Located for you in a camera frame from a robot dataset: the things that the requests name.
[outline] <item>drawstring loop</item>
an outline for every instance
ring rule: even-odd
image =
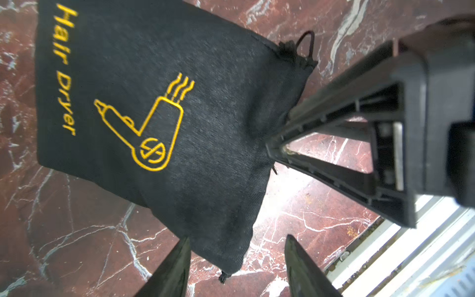
[[[302,34],[302,36],[299,38],[299,40],[298,40],[297,43],[295,44],[295,47],[298,48],[298,46],[300,45],[300,43],[302,42],[302,40],[303,40],[307,35],[310,35],[310,50],[309,50],[309,53],[308,53],[308,57],[309,57],[309,58],[312,58],[313,55],[314,55],[315,32],[313,32],[313,31],[311,31],[311,30],[306,31],[306,32],[305,32],[304,34]]]

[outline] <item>red marble floor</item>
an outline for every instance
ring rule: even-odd
[[[473,0],[194,0],[274,42],[316,32],[320,61],[303,98],[385,40],[457,13]],[[178,239],[150,211],[36,162],[36,3],[0,0],[0,296],[132,296]],[[371,171],[365,143],[315,134],[292,149]],[[193,255],[189,297],[288,297],[284,241],[294,234],[321,268],[377,215],[312,178],[276,165],[242,269]]]

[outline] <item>black plastic frame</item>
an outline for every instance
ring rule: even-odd
[[[473,121],[474,20],[455,17],[385,42],[294,107],[288,123],[267,140],[269,156],[401,226],[415,227],[417,194],[456,196],[446,171],[448,133],[453,123]],[[358,116],[367,123],[347,121]],[[313,132],[369,142],[373,172],[288,149]]]

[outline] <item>black drawstring bag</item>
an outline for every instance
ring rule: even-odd
[[[39,163],[150,208],[238,271],[273,164],[263,138],[299,99],[311,54],[181,1],[38,12]]]

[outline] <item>yellow hair dryer icon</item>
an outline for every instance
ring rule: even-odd
[[[170,162],[183,118],[183,107],[180,103],[195,86],[194,81],[191,81],[188,85],[188,77],[180,84],[181,77],[180,73],[168,86],[165,96],[160,96],[155,100],[138,130],[130,117],[121,115],[112,105],[105,104],[98,99],[94,101],[94,105],[97,107],[104,123],[131,149],[133,160],[148,171],[160,171],[167,167]],[[147,131],[148,135],[158,135],[163,132],[159,130],[164,129],[165,136],[144,137],[143,133],[147,127],[153,129]]]

